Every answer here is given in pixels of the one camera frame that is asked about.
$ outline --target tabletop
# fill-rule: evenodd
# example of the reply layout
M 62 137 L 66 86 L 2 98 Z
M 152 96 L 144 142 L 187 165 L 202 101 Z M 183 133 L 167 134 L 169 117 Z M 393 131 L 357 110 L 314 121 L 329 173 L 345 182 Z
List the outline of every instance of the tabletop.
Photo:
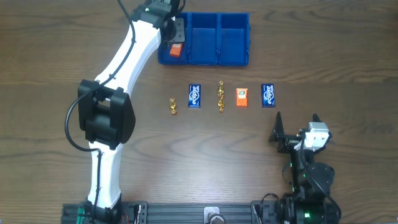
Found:
M 129 11 L 142 2 L 124 1 Z M 317 113 L 333 138 L 315 160 L 335 169 L 341 223 L 396 222 L 398 2 L 187 0 L 185 11 L 248 12 L 249 65 L 150 57 L 131 98 L 137 123 L 123 152 L 123 200 L 250 202 L 291 192 L 288 155 L 268 136 L 278 111 L 289 134 Z M 1 223 L 59 223 L 63 203 L 88 195 L 91 157 L 71 147 L 63 122 L 78 84 L 104 70 L 127 28 L 116 1 L 0 1 Z M 199 110 L 188 109 L 189 83 L 201 83 Z M 261 107 L 262 83 L 275 85 L 275 108 Z M 249 90 L 246 109 L 236 107 L 236 88 Z M 87 145 L 76 111 L 70 130 Z

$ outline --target gold wrapped candy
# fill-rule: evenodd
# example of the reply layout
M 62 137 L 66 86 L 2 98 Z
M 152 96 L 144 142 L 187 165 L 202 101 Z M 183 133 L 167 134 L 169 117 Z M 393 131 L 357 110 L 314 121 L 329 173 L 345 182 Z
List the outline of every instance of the gold wrapped candy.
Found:
M 177 114 L 176 107 L 177 107 L 177 104 L 175 103 L 175 99 L 174 98 L 170 98 L 170 109 L 172 110 L 172 115 L 176 115 Z
M 224 81 L 220 81 L 220 85 L 218 86 L 218 97 L 220 100 L 218 101 L 218 108 L 220 109 L 220 113 L 224 112 Z

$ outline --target robotic arm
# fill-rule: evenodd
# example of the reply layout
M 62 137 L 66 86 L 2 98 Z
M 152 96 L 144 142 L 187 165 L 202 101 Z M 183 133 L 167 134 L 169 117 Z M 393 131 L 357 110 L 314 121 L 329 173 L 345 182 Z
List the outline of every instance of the robotic arm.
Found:
M 133 10 L 131 18 L 120 3 L 126 17 L 132 20 L 127 36 L 95 81 L 83 80 L 78 87 L 76 102 L 80 128 L 89 140 L 90 150 L 86 151 L 91 152 L 93 159 L 91 190 L 84 208 L 95 220 L 119 223 L 121 219 L 121 154 L 136 122 L 130 102 L 132 89 L 148 58 L 162 42 L 176 44 L 185 40 L 180 37 L 184 36 L 183 31 L 174 26 L 175 16 L 181 12 L 185 1 L 180 9 L 179 3 L 180 0 L 146 1 Z M 105 100 L 110 101 L 109 106 L 101 104 Z M 65 132 L 69 136 L 67 123 Z

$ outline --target wood grain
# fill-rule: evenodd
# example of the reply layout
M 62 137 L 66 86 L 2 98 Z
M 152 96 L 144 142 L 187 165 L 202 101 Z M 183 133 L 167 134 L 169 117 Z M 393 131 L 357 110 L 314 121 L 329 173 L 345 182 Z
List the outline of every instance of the wood grain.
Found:
M 130 10 L 140 3 L 125 1 Z M 341 223 L 396 221 L 397 1 L 188 0 L 185 10 L 250 12 L 249 66 L 149 59 L 133 91 L 123 199 L 250 202 L 289 192 L 281 177 L 287 155 L 267 142 L 275 114 L 294 134 L 318 113 L 333 139 L 315 159 L 336 170 Z M 69 145 L 63 122 L 78 83 L 102 72 L 126 31 L 116 1 L 0 1 L 2 223 L 58 223 L 63 203 L 87 196 L 90 155 Z M 186 107 L 189 83 L 202 84 L 200 110 Z M 261 108 L 261 83 L 275 83 L 275 109 Z M 247 109 L 236 108 L 236 88 L 249 89 Z M 71 132 L 86 144 L 76 113 Z

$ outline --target wooden surface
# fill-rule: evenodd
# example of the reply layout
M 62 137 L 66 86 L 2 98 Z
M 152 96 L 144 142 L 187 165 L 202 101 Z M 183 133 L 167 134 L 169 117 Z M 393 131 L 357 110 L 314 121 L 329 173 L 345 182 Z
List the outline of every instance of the wooden surface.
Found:
M 125 1 L 129 10 L 139 3 Z M 149 59 L 133 91 L 137 124 L 123 152 L 123 200 L 282 196 L 290 190 L 281 176 L 287 155 L 267 142 L 275 114 L 295 134 L 318 113 L 333 139 L 315 159 L 336 170 L 331 192 L 341 222 L 396 222 L 398 2 L 187 0 L 185 10 L 249 12 L 249 66 Z M 2 223 L 58 223 L 63 203 L 87 196 L 91 158 L 69 145 L 63 122 L 81 79 L 107 66 L 126 30 L 116 1 L 0 1 Z M 220 80 L 224 114 L 216 106 Z M 200 110 L 187 108 L 189 83 L 202 84 Z M 275 83 L 276 108 L 261 108 L 261 83 Z M 247 109 L 235 107 L 236 88 L 249 88 Z M 86 144 L 77 113 L 71 132 Z

